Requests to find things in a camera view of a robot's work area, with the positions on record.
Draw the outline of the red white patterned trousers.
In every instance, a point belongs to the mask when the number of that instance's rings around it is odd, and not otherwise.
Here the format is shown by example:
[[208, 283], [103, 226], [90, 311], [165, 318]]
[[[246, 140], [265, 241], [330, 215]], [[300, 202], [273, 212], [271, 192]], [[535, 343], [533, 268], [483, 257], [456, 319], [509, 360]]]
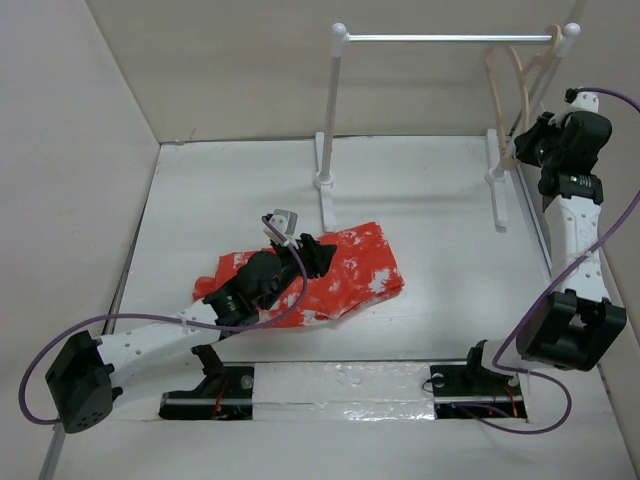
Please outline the red white patterned trousers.
[[[322, 244], [336, 244], [337, 251], [326, 276], [311, 279], [306, 295], [295, 312], [268, 328], [312, 326], [338, 320], [365, 307], [388, 300], [404, 286], [396, 259], [377, 222], [369, 222], [321, 236]], [[229, 280], [256, 251], [232, 252], [218, 259], [213, 276], [199, 277], [192, 299], [198, 301]], [[260, 313], [260, 322], [271, 320], [293, 305], [302, 289], [297, 278], [273, 307]]]

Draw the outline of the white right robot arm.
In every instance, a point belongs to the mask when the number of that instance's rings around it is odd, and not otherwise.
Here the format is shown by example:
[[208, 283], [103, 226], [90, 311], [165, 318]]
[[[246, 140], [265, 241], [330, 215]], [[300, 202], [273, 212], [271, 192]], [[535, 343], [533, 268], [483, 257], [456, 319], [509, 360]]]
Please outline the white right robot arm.
[[611, 134], [607, 118], [578, 110], [545, 112], [515, 139], [516, 159], [541, 170], [552, 282], [513, 335], [470, 349], [462, 381], [471, 392], [486, 393], [533, 362], [589, 371], [624, 329], [626, 311], [613, 305], [602, 277], [597, 242], [604, 193], [592, 172]]

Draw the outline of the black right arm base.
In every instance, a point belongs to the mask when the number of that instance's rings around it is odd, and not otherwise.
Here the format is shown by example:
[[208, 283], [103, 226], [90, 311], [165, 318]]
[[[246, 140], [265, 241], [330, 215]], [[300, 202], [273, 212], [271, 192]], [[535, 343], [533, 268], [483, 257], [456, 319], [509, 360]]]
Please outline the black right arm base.
[[445, 419], [526, 419], [521, 388], [514, 378], [481, 365], [481, 341], [464, 361], [436, 362], [421, 389], [433, 396], [435, 416]]

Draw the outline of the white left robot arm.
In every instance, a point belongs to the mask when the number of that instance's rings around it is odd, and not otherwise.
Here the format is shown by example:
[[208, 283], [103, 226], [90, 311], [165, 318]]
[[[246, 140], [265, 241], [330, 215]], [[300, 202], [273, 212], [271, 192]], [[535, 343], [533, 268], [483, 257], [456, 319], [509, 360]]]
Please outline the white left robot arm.
[[205, 397], [219, 393], [224, 367], [213, 343], [266, 327], [260, 314], [295, 280], [325, 277], [337, 250], [310, 234], [290, 240], [277, 233], [270, 249], [252, 254], [221, 287], [174, 316], [149, 315], [145, 326], [99, 337], [74, 328], [59, 339], [62, 348], [45, 374], [63, 430], [75, 434], [103, 421], [128, 397], [136, 374], [186, 350], [202, 360], [188, 374], [190, 387]]

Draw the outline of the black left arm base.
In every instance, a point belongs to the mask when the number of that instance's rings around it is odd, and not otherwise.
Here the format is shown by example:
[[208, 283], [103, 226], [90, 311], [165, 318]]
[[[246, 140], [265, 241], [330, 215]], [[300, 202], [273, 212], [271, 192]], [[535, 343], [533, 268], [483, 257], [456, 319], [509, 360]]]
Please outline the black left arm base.
[[204, 378], [192, 390], [165, 392], [158, 416], [167, 421], [244, 421], [253, 418], [255, 365], [225, 366], [211, 345], [193, 347]]

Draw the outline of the white clothes rack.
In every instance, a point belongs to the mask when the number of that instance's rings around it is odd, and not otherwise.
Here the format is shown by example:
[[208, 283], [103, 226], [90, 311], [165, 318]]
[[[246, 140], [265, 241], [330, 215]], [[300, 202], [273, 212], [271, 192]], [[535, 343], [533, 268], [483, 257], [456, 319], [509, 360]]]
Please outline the white clothes rack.
[[[332, 26], [331, 57], [324, 128], [315, 134], [317, 172], [313, 183], [319, 192], [323, 230], [337, 228], [333, 205], [334, 178], [331, 174], [336, 107], [339, 90], [341, 60], [345, 48], [355, 43], [425, 43], [425, 44], [481, 44], [489, 47], [484, 55], [484, 68], [492, 98], [498, 130], [486, 134], [489, 148], [489, 167], [485, 179], [491, 191], [494, 224], [499, 229], [509, 225], [506, 204], [506, 177], [517, 166], [514, 157], [515, 136], [529, 129], [529, 122], [541, 106], [543, 97], [562, 60], [566, 58], [581, 26], [571, 22], [562, 27], [552, 25], [545, 34], [353, 34], [342, 23]], [[510, 131], [506, 123], [497, 91], [491, 60], [495, 49], [501, 48], [510, 58], [515, 70], [521, 109]]]

